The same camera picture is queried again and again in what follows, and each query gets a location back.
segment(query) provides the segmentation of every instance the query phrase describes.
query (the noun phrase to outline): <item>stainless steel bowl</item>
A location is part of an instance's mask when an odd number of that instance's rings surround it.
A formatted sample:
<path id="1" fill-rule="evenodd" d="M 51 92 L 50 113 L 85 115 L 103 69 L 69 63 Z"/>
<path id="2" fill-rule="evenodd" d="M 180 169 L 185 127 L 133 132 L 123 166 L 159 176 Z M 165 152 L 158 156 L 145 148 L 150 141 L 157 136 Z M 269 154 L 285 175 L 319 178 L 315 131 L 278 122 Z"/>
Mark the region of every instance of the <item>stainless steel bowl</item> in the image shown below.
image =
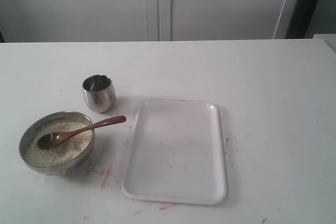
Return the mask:
<path id="1" fill-rule="evenodd" d="M 35 122 L 32 126 L 30 126 L 26 132 L 23 134 L 20 145 L 19 145 L 19 152 L 22 160 L 26 163 L 26 165 L 38 172 L 45 175 L 64 175 L 65 173 L 75 169 L 76 167 L 83 164 L 89 157 L 94 144 L 95 139 L 95 131 L 92 130 L 92 137 L 88 144 L 88 146 L 79 153 L 75 158 L 72 160 L 57 166 L 52 167 L 37 167 L 31 165 L 26 159 L 26 151 L 27 146 L 30 141 L 36 136 L 36 134 L 43 129 L 46 125 L 50 124 L 51 122 L 58 121 L 58 120 L 69 120 L 69 121 L 76 121 L 86 125 L 92 124 L 92 121 L 84 114 L 76 112 L 76 111 L 61 111 L 50 114 L 45 116 L 44 118 Z"/>

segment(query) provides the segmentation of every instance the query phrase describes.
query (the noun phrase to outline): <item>uncooked rice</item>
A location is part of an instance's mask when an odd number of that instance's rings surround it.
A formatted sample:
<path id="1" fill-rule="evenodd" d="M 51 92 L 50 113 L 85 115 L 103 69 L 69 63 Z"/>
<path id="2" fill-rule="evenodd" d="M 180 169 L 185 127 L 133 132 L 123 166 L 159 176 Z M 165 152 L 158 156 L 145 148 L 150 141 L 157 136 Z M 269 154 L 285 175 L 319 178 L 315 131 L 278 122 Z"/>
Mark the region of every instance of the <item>uncooked rice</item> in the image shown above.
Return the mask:
<path id="1" fill-rule="evenodd" d="M 42 136 L 49 133 L 75 131 L 85 126 L 80 122 L 59 121 L 44 127 L 27 146 L 27 162 L 37 167 L 52 167 L 72 160 L 87 147 L 92 131 L 84 131 L 48 150 L 41 150 L 36 143 Z"/>

